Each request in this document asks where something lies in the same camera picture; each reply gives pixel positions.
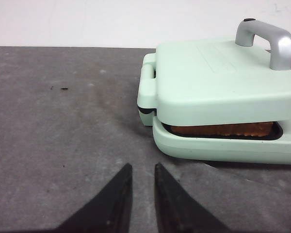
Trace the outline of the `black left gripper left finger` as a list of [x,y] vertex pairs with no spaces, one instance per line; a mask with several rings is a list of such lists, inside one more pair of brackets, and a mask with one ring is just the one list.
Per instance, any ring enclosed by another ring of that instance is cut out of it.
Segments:
[[132,209],[132,165],[127,163],[57,233],[128,233]]

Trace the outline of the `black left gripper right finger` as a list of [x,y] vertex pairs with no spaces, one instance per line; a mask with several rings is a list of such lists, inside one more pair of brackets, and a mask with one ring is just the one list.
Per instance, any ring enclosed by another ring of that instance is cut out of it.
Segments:
[[161,164],[155,165],[155,209],[160,233],[229,233]]

